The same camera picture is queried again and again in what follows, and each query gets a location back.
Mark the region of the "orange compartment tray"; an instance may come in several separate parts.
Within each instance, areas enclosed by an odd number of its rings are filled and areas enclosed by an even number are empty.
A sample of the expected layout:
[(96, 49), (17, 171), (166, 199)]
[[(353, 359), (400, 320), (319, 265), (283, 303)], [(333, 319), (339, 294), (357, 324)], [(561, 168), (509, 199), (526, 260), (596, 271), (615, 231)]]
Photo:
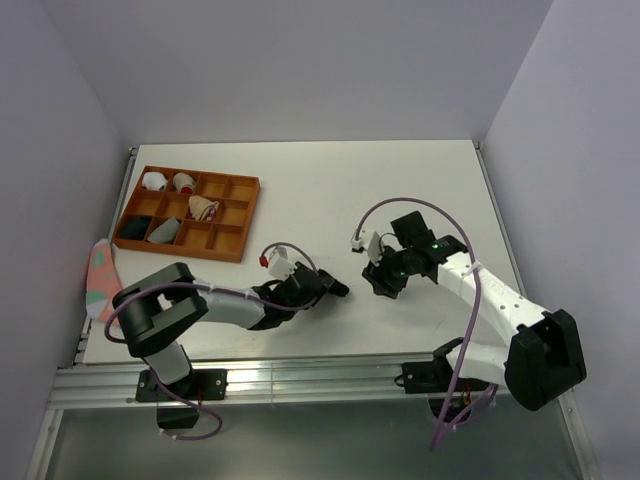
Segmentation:
[(127, 250), (238, 263), (260, 189), (256, 177), (147, 166), (113, 243)]

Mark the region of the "tan maroon purple striped sock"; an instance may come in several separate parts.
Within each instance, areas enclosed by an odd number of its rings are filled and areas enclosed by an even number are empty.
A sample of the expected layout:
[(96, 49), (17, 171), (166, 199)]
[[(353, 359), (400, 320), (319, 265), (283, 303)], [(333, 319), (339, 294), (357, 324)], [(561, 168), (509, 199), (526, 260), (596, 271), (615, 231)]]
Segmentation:
[(211, 222), (219, 206), (218, 201), (197, 195), (190, 196), (188, 204), (191, 217), (196, 221), (203, 222)]

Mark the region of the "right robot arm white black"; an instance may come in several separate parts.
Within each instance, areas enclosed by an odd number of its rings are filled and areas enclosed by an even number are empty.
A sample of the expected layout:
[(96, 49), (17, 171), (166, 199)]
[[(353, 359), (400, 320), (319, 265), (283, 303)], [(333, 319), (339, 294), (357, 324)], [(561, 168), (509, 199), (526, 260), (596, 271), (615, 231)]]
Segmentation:
[(462, 337), (447, 342), (433, 353), (424, 391), (495, 384), (537, 411), (586, 379), (577, 323), (567, 311), (551, 312), (526, 299), (472, 259), (456, 237), (436, 237), (417, 211), (391, 226), (398, 249), (376, 231), (351, 239), (353, 251), (369, 258), (362, 275), (374, 293), (395, 299), (410, 277), (426, 277), (470, 305), (504, 343), (496, 347)]

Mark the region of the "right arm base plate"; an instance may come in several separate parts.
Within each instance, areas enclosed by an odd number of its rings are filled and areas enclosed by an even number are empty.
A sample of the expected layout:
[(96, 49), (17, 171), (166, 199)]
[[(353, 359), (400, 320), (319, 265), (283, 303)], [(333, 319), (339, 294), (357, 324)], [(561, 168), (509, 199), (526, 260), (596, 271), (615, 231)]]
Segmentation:
[[(405, 362), (401, 365), (401, 370), (401, 374), (394, 378), (394, 383), (403, 388), (406, 394), (445, 395), (453, 374), (453, 370), (446, 360)], [(471, 404), (474, 392), (482, 392), (488, 386), (487, 382), (481, 380), (458, 378), (445, 421), (453, 420)]]

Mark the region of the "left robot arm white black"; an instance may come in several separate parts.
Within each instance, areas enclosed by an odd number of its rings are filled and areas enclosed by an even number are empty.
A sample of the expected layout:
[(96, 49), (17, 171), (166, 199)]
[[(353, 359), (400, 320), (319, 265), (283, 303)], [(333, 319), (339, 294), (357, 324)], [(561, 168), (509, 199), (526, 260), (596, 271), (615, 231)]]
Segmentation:
[(194, 324), (275, 329), (326, 295), (348, 293), (329, 272), (300, 262), (284, 279), (243, 290), (199, 282), (186, 264), (177, 262), (116, 294), (105, 336), (145, 362), (170, 398), (183, 399), (196, 388), (196, 374), (178, 338)]

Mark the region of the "black sock white stripes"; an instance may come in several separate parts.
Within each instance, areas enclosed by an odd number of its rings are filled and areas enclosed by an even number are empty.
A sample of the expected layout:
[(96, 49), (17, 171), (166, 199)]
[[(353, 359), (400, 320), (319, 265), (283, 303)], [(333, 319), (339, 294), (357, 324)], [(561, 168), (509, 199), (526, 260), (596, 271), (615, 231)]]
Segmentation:
[(322, 282), (326, 294), (344, 298), (350, 293), (349, 287), (334, 277), (323, 277)]

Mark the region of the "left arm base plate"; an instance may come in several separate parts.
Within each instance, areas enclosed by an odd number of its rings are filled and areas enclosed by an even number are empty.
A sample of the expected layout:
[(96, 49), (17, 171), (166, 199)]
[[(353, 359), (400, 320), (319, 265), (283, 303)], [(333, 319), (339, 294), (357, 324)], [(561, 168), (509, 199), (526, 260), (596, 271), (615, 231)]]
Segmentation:
[(143, 370), (135, 393), (137, 403), (154, 403), (156, 423), (160, 429), (181, 433), (192, 429), (200, 418), (197, 409), (178, 400), (187, 400), (198, 406), (205, 401), (222, 401), (227, 387), (225, 369), (196, 369), (173, 384), (161, 386), (155, 373)]

